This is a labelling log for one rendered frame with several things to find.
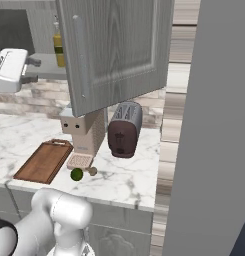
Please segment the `tall grey side panel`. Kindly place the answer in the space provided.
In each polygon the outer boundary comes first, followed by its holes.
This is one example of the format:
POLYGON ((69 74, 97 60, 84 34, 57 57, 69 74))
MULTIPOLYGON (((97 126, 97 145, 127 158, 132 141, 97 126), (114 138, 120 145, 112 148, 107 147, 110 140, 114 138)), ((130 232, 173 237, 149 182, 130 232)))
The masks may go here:
POLYGON ((229 256, 245 223, 245 0, 201 0, 162 256, 229 256))

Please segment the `grey wall cabinet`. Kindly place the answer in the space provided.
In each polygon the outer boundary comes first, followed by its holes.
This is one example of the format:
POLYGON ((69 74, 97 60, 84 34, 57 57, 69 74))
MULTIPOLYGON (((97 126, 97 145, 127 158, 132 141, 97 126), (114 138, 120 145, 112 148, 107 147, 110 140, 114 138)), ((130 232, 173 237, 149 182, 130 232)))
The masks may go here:
POLYGON ((26 49, 40 67, 29 66, 26 75, 65 80, 66 70, 58 67, 54 52, 55 0, 0 0, 0 50, 26 49))

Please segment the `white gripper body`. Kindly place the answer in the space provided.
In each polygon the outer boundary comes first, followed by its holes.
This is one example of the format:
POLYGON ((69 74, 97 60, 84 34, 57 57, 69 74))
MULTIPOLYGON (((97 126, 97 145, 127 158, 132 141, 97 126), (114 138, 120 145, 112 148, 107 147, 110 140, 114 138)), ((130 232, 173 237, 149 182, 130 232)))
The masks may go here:
POLYGON ((24 49, 4 48, 0 51, 0 93, 21 90, 27 57, 28 51, 24 49))

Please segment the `beige coffee machine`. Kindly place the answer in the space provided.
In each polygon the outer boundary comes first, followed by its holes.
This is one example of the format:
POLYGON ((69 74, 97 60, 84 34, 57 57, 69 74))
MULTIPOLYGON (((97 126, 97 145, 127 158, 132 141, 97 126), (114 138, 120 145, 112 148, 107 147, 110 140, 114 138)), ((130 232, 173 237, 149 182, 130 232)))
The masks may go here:
POLYGON ((67 168, 80 168, 88 172, 105 138, 104 110, 74 117, 71 105, 67 105, 60 113, 60 122, 63 133, 72 136, 74 147, 67 168))

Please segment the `brown and silver toaster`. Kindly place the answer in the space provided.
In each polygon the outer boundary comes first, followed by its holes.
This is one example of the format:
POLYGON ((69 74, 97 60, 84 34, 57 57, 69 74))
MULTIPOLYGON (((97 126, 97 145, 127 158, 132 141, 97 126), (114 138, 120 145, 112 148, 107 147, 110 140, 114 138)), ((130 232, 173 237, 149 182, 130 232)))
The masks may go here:
POLYGON ((139 103, 125 101, 118 105, 108 125, 108 146, 114 157, 131 158, 142 127, 143 111, 139 103))

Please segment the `yellow condiment bottle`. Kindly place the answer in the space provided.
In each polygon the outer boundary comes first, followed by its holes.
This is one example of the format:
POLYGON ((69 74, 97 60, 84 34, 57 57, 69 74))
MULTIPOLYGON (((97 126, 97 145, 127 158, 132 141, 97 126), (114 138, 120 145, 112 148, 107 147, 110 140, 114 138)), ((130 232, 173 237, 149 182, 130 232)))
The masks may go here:
POLYGON ((59 21, 57 16, 54 16, 54 18, 55 18, 55 22, 54 22, 55 33, 53 36, 54 51, 56 55, 57 65, 59 67, 64 67, 65 59, 64 59, 64 53, 63 53, 63 47, 62 47, 62 38, 60 34, 60 29, 59 29, 59 21))

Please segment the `brown wooden cutting board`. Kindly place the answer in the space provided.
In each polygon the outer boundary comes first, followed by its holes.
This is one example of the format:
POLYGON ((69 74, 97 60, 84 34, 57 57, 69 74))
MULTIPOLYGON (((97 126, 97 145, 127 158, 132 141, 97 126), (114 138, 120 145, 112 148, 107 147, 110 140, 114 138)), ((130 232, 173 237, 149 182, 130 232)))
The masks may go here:
POLYGON ((13 176, 14 179, 50 184, 73 150, 67 140, 43 142, 13 176))

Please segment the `dark blue object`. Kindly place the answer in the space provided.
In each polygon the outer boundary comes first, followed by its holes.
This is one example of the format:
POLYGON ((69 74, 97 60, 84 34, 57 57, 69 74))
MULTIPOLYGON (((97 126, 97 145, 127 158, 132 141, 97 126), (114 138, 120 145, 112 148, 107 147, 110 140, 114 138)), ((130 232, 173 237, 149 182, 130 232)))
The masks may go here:
POLYGON ((229 256, 245 256, 245 223, 229 256))

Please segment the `green lime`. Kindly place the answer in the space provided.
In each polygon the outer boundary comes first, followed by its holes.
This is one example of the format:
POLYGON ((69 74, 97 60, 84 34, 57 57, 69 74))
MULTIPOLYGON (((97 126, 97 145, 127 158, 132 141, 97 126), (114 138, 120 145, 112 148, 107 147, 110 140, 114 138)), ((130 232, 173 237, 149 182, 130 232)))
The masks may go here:
POLYGON ((70 177, 73 181, 80 181, 83 178, 83 170, 74 168, 70 173, 70 177))

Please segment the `grey wood cabinet door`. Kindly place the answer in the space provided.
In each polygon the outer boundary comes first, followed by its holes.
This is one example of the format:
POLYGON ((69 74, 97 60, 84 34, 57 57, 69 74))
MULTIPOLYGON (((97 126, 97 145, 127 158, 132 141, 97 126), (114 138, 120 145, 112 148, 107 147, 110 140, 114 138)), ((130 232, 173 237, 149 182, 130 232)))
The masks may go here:
POLYGON ((175 0, 56 0, 73 115, 166 85, 175 0), (89 96, 82 96, 73 16, 81 17, 89 96))

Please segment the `grey base cabinets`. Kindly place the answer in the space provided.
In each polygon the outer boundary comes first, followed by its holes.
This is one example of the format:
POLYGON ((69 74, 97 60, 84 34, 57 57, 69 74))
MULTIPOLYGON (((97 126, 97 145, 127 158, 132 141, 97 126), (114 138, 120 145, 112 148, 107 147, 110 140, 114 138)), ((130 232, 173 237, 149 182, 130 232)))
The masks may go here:
MULTIPOLYGON (((0 185, 0 217, 13 224, 25 219, 31 212, 31 199, 37 189, 12 189, 0 185)), ((155 194, 132 193, 129 196, 115 195, 114 189, 97 189, 90 194, 78 187, 64 191, 89 201, 93 217, 88 234, 90 244, 97 256, 105 256, 101 245, 115 234, 128 245, 136 256, 149 256, 155 194)))

